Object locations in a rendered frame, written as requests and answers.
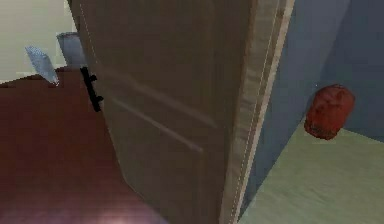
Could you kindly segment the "grey cylindrical bin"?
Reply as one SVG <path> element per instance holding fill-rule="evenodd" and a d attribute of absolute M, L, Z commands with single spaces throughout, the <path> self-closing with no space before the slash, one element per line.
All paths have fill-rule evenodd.
<path fill-rule="evenodd" d="M 77 32 L 64 32 L 56 36 L 68 67 L 81 68 L 87 65 L 82 44 Z"/>

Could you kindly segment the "beige room door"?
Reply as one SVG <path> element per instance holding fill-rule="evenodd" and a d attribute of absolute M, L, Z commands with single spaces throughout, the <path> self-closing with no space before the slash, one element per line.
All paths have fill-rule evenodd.
<path fill-rule="evenodd" d="M 67 0 L 125 182 L 237 224 L 296 0 Z"/>

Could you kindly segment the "pale blue flat cloth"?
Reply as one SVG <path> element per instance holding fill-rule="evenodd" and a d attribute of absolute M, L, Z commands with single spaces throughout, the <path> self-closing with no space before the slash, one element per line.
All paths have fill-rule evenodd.
<path fill-rule="evenodd" d="M 60 81 L 49 56 L 35 46 L 27 46 L 25 50 L 36 73 L 49 83 L 58 86 Z"/>

